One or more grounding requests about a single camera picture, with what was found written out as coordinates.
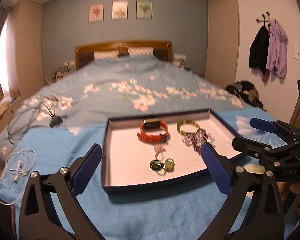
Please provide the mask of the left hand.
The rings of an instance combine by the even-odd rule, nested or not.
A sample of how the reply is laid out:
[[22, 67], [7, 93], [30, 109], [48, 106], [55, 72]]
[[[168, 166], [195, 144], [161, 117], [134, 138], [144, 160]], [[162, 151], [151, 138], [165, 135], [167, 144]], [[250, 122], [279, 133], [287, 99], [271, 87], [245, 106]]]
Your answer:
[[285, 200], [288, 193], [291, 191], [294, 194], [300, 194], [300, 180], [294, 183], [278, 182], [277, 183], [281, 200]]

